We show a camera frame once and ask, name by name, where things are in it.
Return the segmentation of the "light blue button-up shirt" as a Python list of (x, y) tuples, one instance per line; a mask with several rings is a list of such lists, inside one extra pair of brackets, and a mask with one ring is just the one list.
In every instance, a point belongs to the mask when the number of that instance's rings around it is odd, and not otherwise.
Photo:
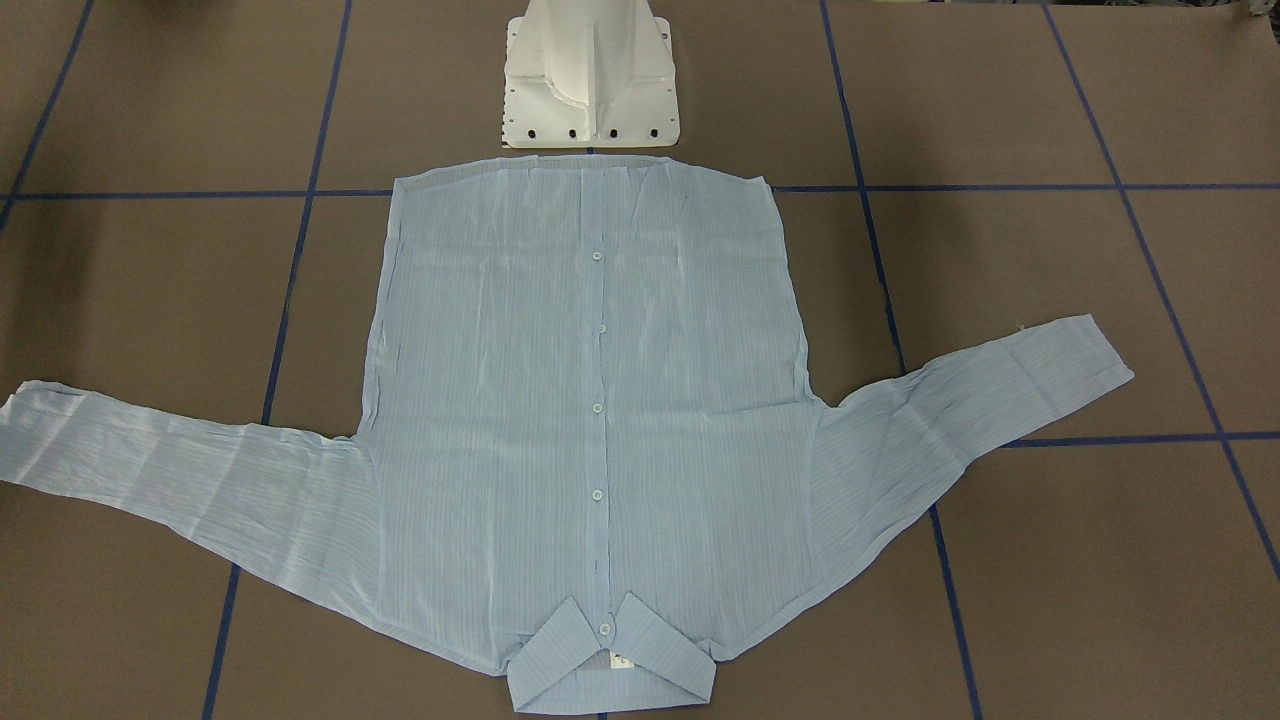
[(3, 479), (156, 521), (520, 712), (710, 701), (978, 457), (1124, 386), (1089, 315), (812, 389), (763, 179), (499, 158), (394, 184), (352, 437), (27, 380)]

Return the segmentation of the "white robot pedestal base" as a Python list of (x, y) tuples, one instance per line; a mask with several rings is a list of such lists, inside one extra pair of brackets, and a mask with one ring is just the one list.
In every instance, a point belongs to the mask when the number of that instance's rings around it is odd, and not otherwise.
[(531, 1), (506, 27), (502, 145), (675, 146), (671, 35), (648, 1)]

